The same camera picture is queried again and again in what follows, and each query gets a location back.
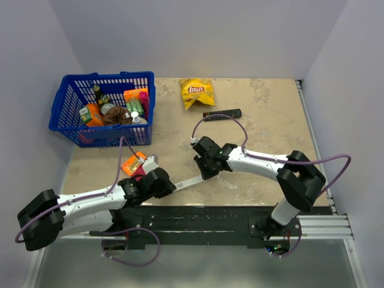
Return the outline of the white remote control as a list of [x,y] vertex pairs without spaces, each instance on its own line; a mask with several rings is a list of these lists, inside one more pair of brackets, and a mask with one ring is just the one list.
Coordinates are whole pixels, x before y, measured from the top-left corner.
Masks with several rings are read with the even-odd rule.
[[181,182],[178,182],[175,184],[176,189],[172,192],[173,194],[178,193],[182,190],[191,188],[192,186],[195,186],[201,182],[203,182],[204,179],[201,176],[196,176]]

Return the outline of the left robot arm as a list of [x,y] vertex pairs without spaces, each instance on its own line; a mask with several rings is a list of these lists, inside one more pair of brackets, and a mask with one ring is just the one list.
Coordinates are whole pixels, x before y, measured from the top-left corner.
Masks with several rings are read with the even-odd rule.
[[101,229],[92,228],[88,222],[80,228],[76,220],[103,211],[139,206],[152,197],[162,198],[175,190],[169,174],[160,167],[147,175],[125,178],[87,193],[59,196],[53,189],[44,190],[18,213],[20,232],[15,241],[23,243],[27,251],[35,251],[62,236],[88,230],[118,235],[124,229],[124,220],[117,215],[106,217]]

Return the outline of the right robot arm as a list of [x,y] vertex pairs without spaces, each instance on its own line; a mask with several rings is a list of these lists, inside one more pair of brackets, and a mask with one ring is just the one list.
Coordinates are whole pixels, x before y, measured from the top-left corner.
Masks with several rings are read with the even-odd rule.
[[231,143],[220,147],[206,136],[192,138],[190,142],[197,154],[194,161],[204,180],[222,171],[246,172],[279,184],[284,198],[256,224],[259,230],[275,236],[282,235],[300,212],[311,211],[326,182],[320,170],[300,151],[294,150],[289,155],[247,152]]

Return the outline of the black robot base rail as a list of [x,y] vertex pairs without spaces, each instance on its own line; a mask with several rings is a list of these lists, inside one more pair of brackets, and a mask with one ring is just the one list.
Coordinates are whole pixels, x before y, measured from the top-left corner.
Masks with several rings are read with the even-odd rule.
[[91,236],[128,238],[130,249],[146,245],[235,245],[273,250],[300,236],[298,219],[281,231],[265,233],[256,226],[272,211],[270,206],[137,206],[111,211],[112,226]]

